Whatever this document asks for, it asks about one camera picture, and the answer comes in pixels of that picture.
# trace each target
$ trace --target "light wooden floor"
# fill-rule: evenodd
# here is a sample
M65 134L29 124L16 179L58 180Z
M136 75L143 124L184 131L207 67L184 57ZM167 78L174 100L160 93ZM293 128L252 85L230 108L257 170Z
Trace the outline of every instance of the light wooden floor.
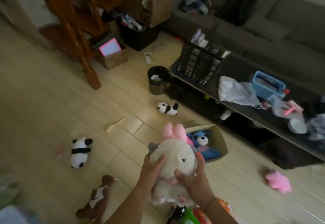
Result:
M147 144L160 141L167 121L208 122L182 106L177 116L156 111L158 102L170 100L149 93L146 72L152 65L171 65L182 47L167 33L160 33L150 66L138 52L111 71L93 62L102 83L95 91L79 64L62 52L33 45L4 22L0 31L1 168L16 175L23 188L22 203L44 223L80 223L75 210L85 205L91 189L107 173L120 178L123 200L137 182ZM106 134L104 128L121 117L125 121ZM240 223L325 221L322 165L284 171L243 141L223 134L229 154L208 164L206 174L213 192L230 203ZM82 169L71 169L71 142L82 136L94 140L92 152ZM55 157L60 148L65 154ZM293 192L281 195L266 186L261 171L267 167L289 177ZM165 223L168 211L169 206L148 205L143 223Z

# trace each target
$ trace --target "pink ribbon ear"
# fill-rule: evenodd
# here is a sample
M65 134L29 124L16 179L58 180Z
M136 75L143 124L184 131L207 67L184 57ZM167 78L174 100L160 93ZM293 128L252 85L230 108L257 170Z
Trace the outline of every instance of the pink ribbon ear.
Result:
M173 134L174 134L173 128L174 128L174 126L173 126L173 124L171 122L168 122L165 125L165 127L163 128L162 133L161 133L161 136L162 136L163 140L171 139L171 138L174 137L173 136Z
M187 143L186 131L181 123L175 125L174 128L174 138Z

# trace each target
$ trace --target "brown plush dog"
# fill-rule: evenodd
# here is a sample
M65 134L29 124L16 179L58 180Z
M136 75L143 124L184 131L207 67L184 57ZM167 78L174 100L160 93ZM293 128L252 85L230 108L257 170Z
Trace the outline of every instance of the brown plush dog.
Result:
M87 218L92 221L93 224L100 224L101 217L107 206L110 187L116 180L116 178L110 175L104 175L102 177L102 185L97 189L93 189L90 201L87 202L83 209L77 210L76 217L79 219Z

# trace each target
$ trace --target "black backpack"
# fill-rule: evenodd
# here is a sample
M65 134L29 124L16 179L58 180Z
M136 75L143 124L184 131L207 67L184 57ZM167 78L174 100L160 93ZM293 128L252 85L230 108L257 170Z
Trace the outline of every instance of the black backpack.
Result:
M216 12L215 16L237 25L242 26L253 12L257 0L227 0L226 4Z

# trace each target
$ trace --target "blue plush dog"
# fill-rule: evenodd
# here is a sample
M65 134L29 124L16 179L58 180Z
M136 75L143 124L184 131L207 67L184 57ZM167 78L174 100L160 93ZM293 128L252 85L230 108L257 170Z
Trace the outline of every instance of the blue plush dog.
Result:
M187 136L192 140L195 148L197 148L198 152L201 152L204 160L211 160L221 156L219 151L206 146L209 142L206 134L209 133L209 131L196 131L193 134L187 133Z

